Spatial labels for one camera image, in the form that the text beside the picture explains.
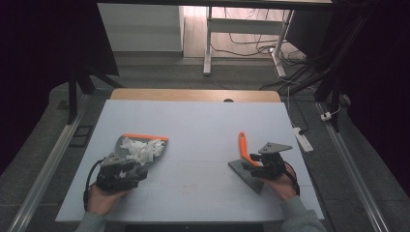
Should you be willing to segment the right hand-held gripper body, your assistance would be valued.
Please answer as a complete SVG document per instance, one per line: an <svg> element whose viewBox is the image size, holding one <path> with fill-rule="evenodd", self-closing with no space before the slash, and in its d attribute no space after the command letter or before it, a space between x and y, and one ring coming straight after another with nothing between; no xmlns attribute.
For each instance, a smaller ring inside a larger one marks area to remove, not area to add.
<svg viewBox="0 0 410 232"><path fill-rule="evenodd" d="M267 142L258 150L259 160L262 162L262 177L274 180L285 173L286 167L281 152L291 150L292 146Z"/></svg>

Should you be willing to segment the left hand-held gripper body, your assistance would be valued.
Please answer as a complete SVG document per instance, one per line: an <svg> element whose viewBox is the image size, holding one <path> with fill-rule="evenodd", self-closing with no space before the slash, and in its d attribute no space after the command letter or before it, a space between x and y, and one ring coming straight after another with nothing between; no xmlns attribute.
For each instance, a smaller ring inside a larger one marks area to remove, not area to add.
<svg viewBox="0 0 410 232"><path fill-rule="evenodd" d="M96 185L103 191L117 192L134 189L137 187L136 177L128 176L122 171L122 164L128 159L111 153L102 160L100 171L97 176Z"/></svg>

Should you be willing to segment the grey brush with orange handle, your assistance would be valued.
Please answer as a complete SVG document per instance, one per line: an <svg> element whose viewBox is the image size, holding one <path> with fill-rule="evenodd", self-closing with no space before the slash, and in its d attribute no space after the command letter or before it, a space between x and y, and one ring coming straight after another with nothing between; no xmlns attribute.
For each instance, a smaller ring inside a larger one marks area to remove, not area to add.
<svg viewBox="0 0 410 232"><path fill-rule="evenodd" d="M230 161L228 166L251 190L260 194L264 183L258 178L252 177L249 172L251 167L258 167L259 163L250 158L250 155L248 154L247 137L243 131L239 133L239 150L241 158Z"/></svg>

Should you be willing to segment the pile of white paper scraps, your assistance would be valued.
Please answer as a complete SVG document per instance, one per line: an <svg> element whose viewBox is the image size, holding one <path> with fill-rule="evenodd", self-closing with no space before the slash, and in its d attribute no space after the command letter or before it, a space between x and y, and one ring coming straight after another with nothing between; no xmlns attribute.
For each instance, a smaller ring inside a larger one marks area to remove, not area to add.
<svg viewBox="0 0 410 232"><path fill-rule="evenodd" d="M119 148L127 160L145 165L157 160L161 156L165 148L165 142L160 139L124 137L120 140Z"/></svg>

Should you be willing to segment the grey dustpan with orange edge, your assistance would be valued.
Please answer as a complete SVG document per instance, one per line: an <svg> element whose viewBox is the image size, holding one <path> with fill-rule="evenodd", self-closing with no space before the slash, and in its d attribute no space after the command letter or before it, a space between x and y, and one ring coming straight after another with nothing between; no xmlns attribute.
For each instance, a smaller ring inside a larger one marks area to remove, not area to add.
<svg viewBox="0 0 410 232"><path fill-rule="evenodd" d="M136 163L138 168L149 168L164 154L168 144L166 136L124 133L115 145L115 153Z"/></svg>

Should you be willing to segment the person's left hand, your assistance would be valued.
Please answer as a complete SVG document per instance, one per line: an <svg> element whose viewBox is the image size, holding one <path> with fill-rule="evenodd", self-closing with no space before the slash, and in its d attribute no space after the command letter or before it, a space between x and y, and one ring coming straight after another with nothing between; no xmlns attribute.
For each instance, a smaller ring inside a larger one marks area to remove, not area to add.
<svg viewBox="0 0 410 232"><path fill-rule="evenodd" d="M96 185L92 185L88 191L87 212L105 217L115 207L117 202L124 198L129 192L106 192Z"/></svg>

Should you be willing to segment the person's right hand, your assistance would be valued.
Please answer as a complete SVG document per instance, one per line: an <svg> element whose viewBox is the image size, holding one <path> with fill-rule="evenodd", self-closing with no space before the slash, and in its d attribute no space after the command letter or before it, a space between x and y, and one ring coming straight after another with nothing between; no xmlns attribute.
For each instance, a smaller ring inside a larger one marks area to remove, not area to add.
<svg viewBox="0 0 410 232"><path fill-rule="evenodd" d="M264 180L264 183L267 184L282 201L291 199L297 195L292 180L285 174L282 174L276 180Z"/></svg>

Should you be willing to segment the white power strip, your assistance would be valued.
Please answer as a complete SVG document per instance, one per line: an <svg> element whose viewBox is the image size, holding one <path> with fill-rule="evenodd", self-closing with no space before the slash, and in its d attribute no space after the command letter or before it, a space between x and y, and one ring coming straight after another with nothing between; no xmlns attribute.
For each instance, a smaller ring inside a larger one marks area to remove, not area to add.
<svg viewBox="0 0 410 232"><path fill-rule="evenodd" d="M294 128L293 131L294 131L295 137L296 137L299 145L301 146L302 150L306 153L312 152L313 147L309 143L306 136L304 134L301 134L302 130L300 128Z"/></svg>

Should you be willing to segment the white foam board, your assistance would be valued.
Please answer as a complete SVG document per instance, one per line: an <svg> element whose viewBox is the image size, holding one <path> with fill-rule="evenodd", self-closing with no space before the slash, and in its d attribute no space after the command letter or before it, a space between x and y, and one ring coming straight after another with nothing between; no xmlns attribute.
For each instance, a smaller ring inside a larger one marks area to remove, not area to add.
<svg viewBox="0 0 410 232"><path fill-rule="evenodd" d="M168 144L146 180L108 215L110 221L263 222L282 218L279 199L269 189L251 190L228 166L240 156L239 133L248 150L267 142L290 145L282 152L295 169L304 205L321 210L298 142L281 102L115 101L105 103L76 171L59 222L82 219L82 195L89 170L113 152L124 133L166 136Z"/></svg>

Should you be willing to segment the wooden table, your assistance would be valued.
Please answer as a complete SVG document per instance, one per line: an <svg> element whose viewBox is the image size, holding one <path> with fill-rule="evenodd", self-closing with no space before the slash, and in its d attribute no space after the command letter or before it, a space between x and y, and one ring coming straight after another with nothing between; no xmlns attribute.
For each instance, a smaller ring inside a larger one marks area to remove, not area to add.
<svg viewBox="0 0 410 232"><path fill-rule="evenodd" d="M172 102L280 102L275 91L190 90L190 89L115 89L112 100Z"/></svg>

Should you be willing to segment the black metal stand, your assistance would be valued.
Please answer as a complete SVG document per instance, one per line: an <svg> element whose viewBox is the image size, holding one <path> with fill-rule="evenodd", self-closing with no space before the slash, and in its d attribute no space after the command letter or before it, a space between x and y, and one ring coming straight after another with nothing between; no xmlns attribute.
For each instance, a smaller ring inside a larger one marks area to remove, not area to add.
<svg viewBox="0 0 410 232"><path fill-rule="evenodd" d="M109 86L117 89L123 88L123 85L114 81L106 74L98 71L91 66L77 66L73 67L69 76L69 120L68 125L71 125L77 116L77 93L76 89L80 88L85 95L92 95L96 87L91 79L91 76L95 76L97 79L108 84Z"/></svg>
<svg viewBox="0 0 410 232"><path fill-rule="evenodd" d="M361 30L368 20L368 14L356 13L352 16L352 22L350 22L344 32L342 32L338 38L332 43L329 49L325 53L319 56L322 59L321 65L324 63L327 66L323 66L321 72L318 72L314 77L310 77L304 80L301 84L297 85L293 89L290 89L288 94L290 96L306 89L307 87L319 82L320 85L314 92L314 99L317 102L324 102L329 96L331 99L331 111L332 118L328 121L332 123L336 132L339 132L337 123L337 113L340 110L339 95L339 78L341 77L341 65L346 60L352 44L360 35Z"/></svg>

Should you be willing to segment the white cabinet panel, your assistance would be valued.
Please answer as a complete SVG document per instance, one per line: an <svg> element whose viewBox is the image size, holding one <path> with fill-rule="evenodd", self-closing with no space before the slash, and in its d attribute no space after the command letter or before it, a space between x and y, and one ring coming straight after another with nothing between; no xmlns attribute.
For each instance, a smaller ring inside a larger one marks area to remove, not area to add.
<svg viewBox="0 0 410 232"><path fill-rule="evenodd" d="M183 51L182 7L108 3L98 7L114 51Z"/></svg>

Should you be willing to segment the black rectangular floor frame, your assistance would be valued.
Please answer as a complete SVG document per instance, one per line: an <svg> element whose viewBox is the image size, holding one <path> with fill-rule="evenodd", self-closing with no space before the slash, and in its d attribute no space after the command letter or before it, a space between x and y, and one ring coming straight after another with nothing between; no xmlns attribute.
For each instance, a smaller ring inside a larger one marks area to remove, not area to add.
<svg viewBox="0 0 410 232"><path fill-rule="evenodd" d="M92 133L92 126L78 126L73 134L69 146L75 148L86 147L89 143Z"/></svg>

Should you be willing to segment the aluminium rail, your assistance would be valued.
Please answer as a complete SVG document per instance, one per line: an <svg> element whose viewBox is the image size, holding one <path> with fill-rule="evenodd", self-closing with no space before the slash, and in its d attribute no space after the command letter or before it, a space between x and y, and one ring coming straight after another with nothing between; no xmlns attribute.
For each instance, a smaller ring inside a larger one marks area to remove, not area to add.
<svg viewBox="0 0 410 232"><path fill-rule="evenodd" d="M364 178L359 171L356 163L351 157L351 153L344 142L341 134L336 132L330 121L323 121L326 129L336 147L337 153L345 167L345 170L352 182L355 191L358 194L360 201L366 211L367 217L375 232L391 232L387 221L382 215L375 199L368 189Z"/></svg>
<svg viewBox="0 0 410 232"><path fill-rule="evenodd" d="M78 113L69 125L64 126L7 232L25 232L83 115L83 112Z"/></svg>

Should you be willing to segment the white desk frame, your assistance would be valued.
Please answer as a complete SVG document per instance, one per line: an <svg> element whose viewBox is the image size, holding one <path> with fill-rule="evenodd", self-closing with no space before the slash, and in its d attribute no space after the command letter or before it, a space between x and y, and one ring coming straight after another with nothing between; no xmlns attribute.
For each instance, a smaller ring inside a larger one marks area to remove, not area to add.
<svg viewBox="0 0 410 232"><path fill-rule="evenodd" d="M212 7L208 7L206 11L206 47L204 54L203 74L211 74L211 40L213 33L234 33L234 34L259 34L259 35L274 35L278 36L278 43L271 51L271 57L274 61L278 77L286 77L283 64L279 59L281 46L285 39L285 35L292 18L293 11L285 10L284 19L282 21L257 20L257 19L228 19L228 18L213 18Z"/></svg>

